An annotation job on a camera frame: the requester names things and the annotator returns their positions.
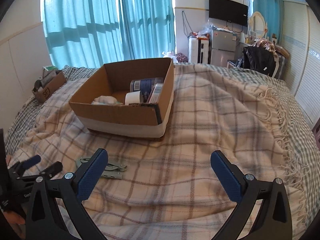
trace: clothing pile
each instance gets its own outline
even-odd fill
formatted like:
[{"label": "clothing pile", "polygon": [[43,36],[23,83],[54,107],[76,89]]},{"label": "clothing pile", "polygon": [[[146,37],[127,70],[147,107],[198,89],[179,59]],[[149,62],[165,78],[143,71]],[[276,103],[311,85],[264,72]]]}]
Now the clothing pile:
[{"label": "clothing pile", "polygon": [[253,46],[244,47],[235,67],[252,69],[267,76],[282,79],[287,60],[276,52],[275,45],[259,39]]}]

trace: plastic container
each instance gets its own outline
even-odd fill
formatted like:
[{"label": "plastic container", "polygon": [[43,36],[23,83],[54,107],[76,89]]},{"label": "plastic container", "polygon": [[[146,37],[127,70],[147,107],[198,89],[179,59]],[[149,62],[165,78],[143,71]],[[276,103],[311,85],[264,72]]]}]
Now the plastic container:
[{"label": "plastic container", "polygon": [[141,91],[143,101],[146,102],[155,84],[163,83],[163,78],[149,78],[141,80],[132,80],[130,84],[130,92]]}]

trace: checkered bedsheet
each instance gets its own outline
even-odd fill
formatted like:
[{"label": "checkered bedsheet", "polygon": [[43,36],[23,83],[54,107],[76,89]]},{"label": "checkered bedsheet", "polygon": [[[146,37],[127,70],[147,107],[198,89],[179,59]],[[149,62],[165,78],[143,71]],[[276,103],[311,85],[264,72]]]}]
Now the checkered bedsheet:
[{"label": "checkered bedsheet", "polygon": [[[265,85],[275,87],[282,106],[287,110],[285,121],[289,144],[293,151],[293,158],[290,160],[292,167],[299,173],[302,181],[292,181],[302,186],[306,197],[306,212],[309,215],[306,224],[308,225],[319,209],[319,189],[320,189],[320,157],[316,147],[314,137],[303,120],[301,110],[290,94],[283,81],[278,81],[257,72],[243,69],[225,69],[212,65],[205,65],[210,71],[215,71],[224,77],[232,78],[248,84]],[[68,81],[74,81],[91,76],[94,69],[76,69],[65,67],[64,73]],[[8,131],[6,137],[6,150],[10,155],[14,155],[23,141],[26,132],[35,126],[35,118],[42,109],[34,98],[31,98],[21,109],[16,120]]]}]

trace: bed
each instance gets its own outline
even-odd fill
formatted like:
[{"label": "bed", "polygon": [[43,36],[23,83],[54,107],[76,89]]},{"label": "bed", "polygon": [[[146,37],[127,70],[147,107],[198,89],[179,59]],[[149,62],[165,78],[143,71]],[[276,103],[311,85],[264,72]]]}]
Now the bed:
[{"label": "bed", "polygon": [[[264,89],[264,93],[259,94],[262,100],[268,99],[268,93],[272,95],[270,104],[275,103],[281,131],[280,135],[276,135],[278,139],[274,144],[277,147],[280,145],[286,152],[283,160],[279,163],[271,161],[272,172],[265,173],[260,172],[260,169],[263,170],[261,160],[251,160],[254,155],[240,158],[242,163],[237,164],[243,165],[246,172],[260,176],[259,179],[270,180],[275,175],[283,177],[292,212],[293,239],[299,239],[311,224],[320,205],[320,153],[299,105],[284,81],[252,70],[177,64],[175,99],[164,138],[161,141],[146,141],[91,133],[72,113],[68,99],[95,71],[66,66],[63,72],[68,82],[44,104],[36,102],[33,97],[25,103],[8,130],[5,146],[7,154],[12,156],[11,165],[35,154],[42,156],[42,162],[30,171],[31,174],[61,161],[64,165],[63,172],[58,175],[61,177],[75,170],[76,158],[92,155],[97,146],[108,150],[109,159],[127,164],[128,173],[122,180],[100,179],[90,199],[84,202],[88,213],[107,238],[211,239],[226,221],[235,204],[229,201],[219,186],[209,158],[208,162],[205,157],[200,159],[201,153],[208,152],[210,156],[215,147],[210,141],[212,137],[206,137],[203,131],[210,134],[217,127],[209,124],[197,126],[197,116],[208,115],[210,109],[188,110],[190,104],[199,104],[199,100],[212,103],[214,95],[211,90],[204,86],[206,90],[202,91],[201,85],[195,82],[201,79],[212,85],[212,75],[220,76],[228,84],[241,85],[245,90],[250,88],[252,93]],[[197,96],[195,93],[181,96],[181,91],[190,89],[202,92]],[[182,105],[186,110],[182,110],[181,102],[185,102]],[[192,120],[188,120],[188,111],[192,114]],[[182,135],[173,136],[182,129],[192,130],[192,136],[188,133],[185,138]],[[262,131],[251,133],[254,137],[264,136]],[[276,166],[280,167],[279,172],[275,171]],[[153,171],[158,180],[151,183],[142,178],[148,172],[151,172],[151,177],[154,176]],[[59,205],[69,231],[78,236],[63,203]],[[254,217],[250,218],[242,236],[248,233],[253,221]]]}]

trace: blue grip pad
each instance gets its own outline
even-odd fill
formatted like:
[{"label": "blue grip pad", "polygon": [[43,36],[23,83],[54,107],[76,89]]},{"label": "blue grip pad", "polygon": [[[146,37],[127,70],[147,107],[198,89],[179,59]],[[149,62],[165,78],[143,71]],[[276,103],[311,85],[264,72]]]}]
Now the blue grip pad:
[{"label": "blue grip pad", "polygon": [[96,159],[91,163],[87,171],[77,185],[77,198],[79,201],[87,200],[96,186],[105,167],[108,165],[108,153],[101,149]]},{"label": "blue grip pad", "polygon": [[38,164],[40,161],[41,161],[40,155],[35,155],[35,156],[31,157],[30,159],[25,160],[25,161],[22,163],[22,167],[23,167],[25,170],[28,170],[28,169],[30,169],[32,166]]},{"label": "blue grip pad", "polygon": [[211,154],[210,162],[214,173],[217,175],[224,190],[228,194],[229,199],[240,203],[242,200],[241,185],[232,171],[217,152]]}]

